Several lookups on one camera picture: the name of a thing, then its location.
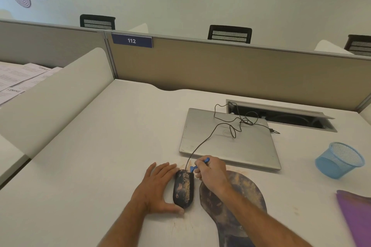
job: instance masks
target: person's left hand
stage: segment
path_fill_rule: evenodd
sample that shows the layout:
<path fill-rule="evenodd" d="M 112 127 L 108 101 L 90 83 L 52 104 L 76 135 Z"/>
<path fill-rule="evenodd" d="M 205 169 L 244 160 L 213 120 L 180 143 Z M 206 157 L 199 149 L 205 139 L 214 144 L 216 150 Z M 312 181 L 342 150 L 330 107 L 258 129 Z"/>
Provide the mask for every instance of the person's left hand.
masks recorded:
<path fill-rule="evenodd" d="M 174 203 L 166 203 L 164 190 L 171 178 L 179 171 L 176 164 L 169 165 L 169 162 L 156 166 L 151 164 L 142 182 L 135 189 L 131 200 L 144 205 L 147 214 L 153 213 L 178 213 L 184 214 L 184 209 Z"/>

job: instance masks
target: tangled cord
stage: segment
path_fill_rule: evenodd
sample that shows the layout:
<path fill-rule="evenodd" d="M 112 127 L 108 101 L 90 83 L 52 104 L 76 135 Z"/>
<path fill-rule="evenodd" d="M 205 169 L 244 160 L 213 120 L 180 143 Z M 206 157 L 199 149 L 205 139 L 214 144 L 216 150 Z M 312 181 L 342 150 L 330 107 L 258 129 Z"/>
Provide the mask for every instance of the tangled cord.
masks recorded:
<path fill-rule="evenodd" d="M 231 121 L 226 121 L 226 120 L 223 120 L 223 119 L 218 118 L 218 117 L 215 116 L 215 114 L 216 114 L 216 106 L 217 106 L 217 105 L 220 106 L 220 107 L 225 107 L 225 106 L 227 106 L 227 105 L 229 105 L 229 104 L 231 104 L 231 105 L 235 105 L 235 106 L 236 106 L 236 108 L 237 108 L 237 114 L 238 114 L 239 117 L 236 117 L 235 119 L 233 119 L 233 120 L 231 120 Z M 250 119 L 247 118 L 247 115 L 248 115 L 249 113 L 255 113 L 255 114 L 256 114 L 257 118 L 256 118 L 256 121 L 255 121 L 255 122 L 252 122 Z M 197 149 L 198 149 L 198 148 L 199 148 L 199 147 L 200 147 L 204 142 L 206 142 L 206 141 L 207 141 L 207 140 L 212 136 L 212 134 L 214 133 L 214 131 L 216 130 L 216 128 L 217 128 L 219 125 L 223 125 L 223 124 L 228 125 L 228 126 L 229 126 L 229 131 L 230 131 L 230 133 L 231 133 L 231 135 L 232 135 L 232 137 L 233 137 L 234 139 L 236 138 L 236 131 L 237 131 L 237 132 L 242 132 L 241 124 L 247 124 L 247 125 L 250 125 L 250 126 L 253 126 L 253 125 L 263 126 L 263 127 L 265 127 L 265 128 L 268 128 L 269 131 L 270 131 L 271 133 L 280 134 L 280 133 L 277 132 L 276 130 L 273 130 L 272 128 L 269 128 L 269 127 L 267 127 L 267 126 L 265 126 L 265 125 L 262 125 L 262 124 L 256 124 L 257 121 L 258 121 L 258 119 L 259 119 L 259 115 L 258 115 L 256 112 L 254 112 L 254 111 L 249 111 L 249 112 L 247 112 L 247 113 L 244 115 L 244 117 L 242 117 L 242 116 L 240 115 L 240 111 L 239 111 L 239 109 L 238 109 L 238 105 L 237 105 L 235 102 L 228 102 L 228 103 L 225 104 L 225 105 L 216 104 L 215 107 L 214 107 L 214 118 L 219 119 L 220 121 L 223 121 L 223 122 L 222 122 L 222 123 L 219 123 L 218 125 L 216 125 L 215 128 L 214 128 L 214 130 L 211 132 L 210 136 L 208 136 L 208 137 L 207 137 L 207 138 L 206 138 L 202 143 L 200 143 L 200 144 L 197 146 L 197 148 L 196 148 L 196 149 L 191 153 L 191 155 L 189 156 L 189 158 L 188 158 L 188 160 L 187 160 L 187 163 L 186 163 L 186 165 L 185 165 L 185 170 L 187 170 L 188 162 L 189 162 L 189 160 L 191 159 L 192 155 L 195 153 L 195 151 L 196 151 L 196 150 L 197 150 Z M 231 122 L 234 122 L 236 119 L 239 119 L 239 120 L 240 120 L 240 122 L 239 122 L 239 129 L 236 129 L 235 127 L 233 127 L 233 126 L 230 124 Z"/>

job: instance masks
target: blue number plate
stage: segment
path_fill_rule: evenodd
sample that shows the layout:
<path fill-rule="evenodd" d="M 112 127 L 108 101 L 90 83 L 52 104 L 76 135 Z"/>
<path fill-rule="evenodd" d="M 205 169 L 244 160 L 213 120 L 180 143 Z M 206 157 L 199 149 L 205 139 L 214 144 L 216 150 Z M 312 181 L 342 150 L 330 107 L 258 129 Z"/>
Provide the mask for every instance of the blue number plate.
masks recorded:
<path fill-rule="evenodd" d="M 148 36 L 112 34 L 112 40 L 114 41 L 114 44 L 153 48 L 152 37 Z"/>

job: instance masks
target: stack of papers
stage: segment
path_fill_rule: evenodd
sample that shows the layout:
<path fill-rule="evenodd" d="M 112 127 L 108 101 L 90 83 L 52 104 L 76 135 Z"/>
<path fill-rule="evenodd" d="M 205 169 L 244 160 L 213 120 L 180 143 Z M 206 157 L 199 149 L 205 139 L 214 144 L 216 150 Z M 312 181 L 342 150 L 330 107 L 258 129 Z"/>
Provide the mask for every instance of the stack of papers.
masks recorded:
<path fill-rule="evenodd" d="M 34 87 L 62 68 L 46 68 L 34 63 L 22 67 L 0 66 L 0 105 Z"/>

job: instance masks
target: black chair backrest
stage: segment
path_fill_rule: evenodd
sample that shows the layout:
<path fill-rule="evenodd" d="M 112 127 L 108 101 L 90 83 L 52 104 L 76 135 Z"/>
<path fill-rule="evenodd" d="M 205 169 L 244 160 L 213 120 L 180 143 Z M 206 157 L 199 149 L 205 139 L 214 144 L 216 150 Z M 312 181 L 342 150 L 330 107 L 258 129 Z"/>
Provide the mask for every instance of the black chair backrest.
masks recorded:
<path fill-rule="evenodd" d="M 349 34 L 348 37 L 345 50 L 355 55 L 371 56 L 371 36 Z"/>
<path fill-rule="evenodd" d="M 99 15 L 81 15 L 80 26 L 82 28 L 115 29 L 115 17 Z"/>
<path fill-rule="evenodd" d="M 250 43 L 252 33 L 253 30 L 251 28 L 210 25 L 207 39 Z"/>

